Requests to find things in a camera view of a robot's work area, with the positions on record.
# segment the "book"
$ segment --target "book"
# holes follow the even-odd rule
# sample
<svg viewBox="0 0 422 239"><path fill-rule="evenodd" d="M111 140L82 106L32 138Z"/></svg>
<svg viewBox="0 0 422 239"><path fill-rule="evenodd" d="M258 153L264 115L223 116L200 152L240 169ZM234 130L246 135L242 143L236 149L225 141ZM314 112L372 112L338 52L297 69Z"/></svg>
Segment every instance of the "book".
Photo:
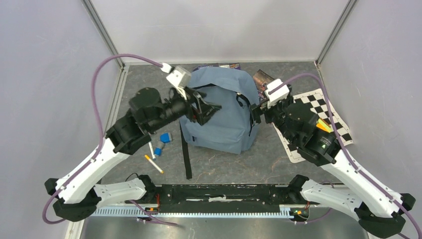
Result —
<svg viewBox="0 0 422 239"><path fill-rule="evenodd" d="M225 64L225 63L224 64L212 63L212 64L197 66L193 69L192 72L197 71L201 68L206 68L206 67L224 67L224 68L233 68L233 69L240 70L240 64L239 63L227 63L227 64Z"/></svg>
<svg viewBox="0 0 422 239"><path fill-rule="evenodd" d="M274 78L262 70L258 70L252 78L255 82L256 89L258 89L259 102L266 101L268 98L264 91L267 89L267 84L274 81Z"/></svg>

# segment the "black wire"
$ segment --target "black wire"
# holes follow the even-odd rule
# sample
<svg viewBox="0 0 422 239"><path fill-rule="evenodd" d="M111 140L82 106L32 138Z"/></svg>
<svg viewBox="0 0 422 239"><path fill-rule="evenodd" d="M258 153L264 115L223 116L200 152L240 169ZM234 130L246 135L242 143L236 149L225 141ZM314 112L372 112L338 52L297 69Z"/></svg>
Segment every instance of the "black wire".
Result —
<svg viewBox="0 0 422 239"><path fill-rule="evenodd" d="M136 174L136 177L137 178L139 178L139 175L137 174L137 173L132 173L132 174L130 174L127 178L126 178L126 180L125 180L125 182L133 175L133 174Z"/></svg>

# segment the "metal corner post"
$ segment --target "metal corner post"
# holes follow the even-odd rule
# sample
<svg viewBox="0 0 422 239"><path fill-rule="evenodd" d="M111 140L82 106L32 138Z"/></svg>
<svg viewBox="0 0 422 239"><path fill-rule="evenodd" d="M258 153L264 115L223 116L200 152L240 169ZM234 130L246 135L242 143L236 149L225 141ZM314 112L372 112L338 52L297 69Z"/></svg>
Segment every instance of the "metal corner post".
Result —
<svg viewBox="0 0 422 239"><path fill-rule="evenodd" d="M346 4L346 7L344 8L343 12L340 15L340 18L338 19L337 23L334 26L334 29L332 30L330 36L328 37L327 42L325 43L324 47L322 48L321 53L319 54L318 58L315 61L315 64L319 66L321 62L324 60L325 56L327 55L327 52L331 48L332 44L334 43L335 39L338 36L338 33L343 28L344 23L346 22L347 18L349 17L350 13L352 12L353 8L356 5L356 2L358 0L349 0Z"/></svg>
<svg viewBox="0 0 422 239"><path fill-rule="evenodd" d="M88 14L90 15L92 21L95 24L95 27L97 28L98 32L100 33L101 37L103 38L107 48L109 49L110 53L112 55L117 55L118 51L116 46L114 45L113 41L110 38L110 35L108 34L106 27L104 26L103 22L101 21L100 16L98 15L98 12L95 10L95 7L91 0L81 0L82 4L84 5L85 9L87 10ZM117 65L120 69L123 70L124 68L124 62L120 58L115 59Z"/></svg>

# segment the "reflective metal surface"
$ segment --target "reflective metal surface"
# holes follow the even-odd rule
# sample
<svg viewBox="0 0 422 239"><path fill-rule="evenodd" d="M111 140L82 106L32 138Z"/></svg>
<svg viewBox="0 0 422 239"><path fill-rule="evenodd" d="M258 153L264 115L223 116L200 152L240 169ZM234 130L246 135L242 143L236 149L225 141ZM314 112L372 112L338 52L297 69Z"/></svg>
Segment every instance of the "reflective metal surface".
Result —
<svg viewBox="0 0 422 239"><path fill-rule="evenodd" d="M327 208L311 208L311 218ZM132 218L91 217L85 221L82 239L367 239L360 225L337 211L308 225L287 219L168 218L180 227L139 223Z"/></svg>

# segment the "black and white checkered board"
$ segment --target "black and white checkered board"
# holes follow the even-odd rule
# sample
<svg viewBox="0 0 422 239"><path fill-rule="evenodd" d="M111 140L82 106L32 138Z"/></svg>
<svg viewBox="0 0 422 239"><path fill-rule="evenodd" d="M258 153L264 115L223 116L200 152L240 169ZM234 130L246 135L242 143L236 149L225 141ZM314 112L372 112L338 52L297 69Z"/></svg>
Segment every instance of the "black and white checkered board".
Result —
<svg viewBox="0 0 422 239"><path fill-rule="evenodd" d="M302 101L304 104L309 105L312 112L317 113L321 119L325 120L325 122L331 125L331 122L328 118L327 105L325 103L321 89L295 95L293 96L293 98L295 102ZM352 137L350 136L349 127L340 118L331 103L330 107L333 113L335 126L341 136L341 140L343 141L344 145L349 145L353 143ZM289 156L290 161L292 163L299 163L304 161L304 159L298 153L297 149L287 142L287 140L281 135L280 131L277 128L275 129L280 137L281 142L283 143L283 146L287 152L287 155Z"/></svg>

